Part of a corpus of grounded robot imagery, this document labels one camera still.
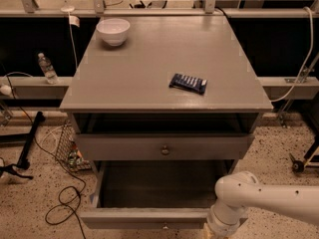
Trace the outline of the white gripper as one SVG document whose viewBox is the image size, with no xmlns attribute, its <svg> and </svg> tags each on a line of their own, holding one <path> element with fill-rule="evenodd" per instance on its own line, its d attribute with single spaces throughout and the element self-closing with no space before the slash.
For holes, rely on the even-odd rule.
<svg viewBox="0 0 319 239">
<path fill-rule="evenodd" d="M 203 224 L 203 239 L 228 239 L 246 220 L 246 207 L 232 207 L 217 199 Z"/>
</svg>

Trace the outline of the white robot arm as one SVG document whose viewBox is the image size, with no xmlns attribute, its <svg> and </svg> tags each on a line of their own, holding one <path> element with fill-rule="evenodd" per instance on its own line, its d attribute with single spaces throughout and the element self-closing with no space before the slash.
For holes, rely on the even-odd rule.
<svg viewBox="0 0 319 239">
<path fill-rule="evenodd" d="M 219 178 L 214 186 L 215 203 L 205 226 L 209 239 L 233 235 L 249 207 L 265 209 L 312 225 L 319 225 L 319 187 L 265 185 L 249 171 Z"/>
</svg>

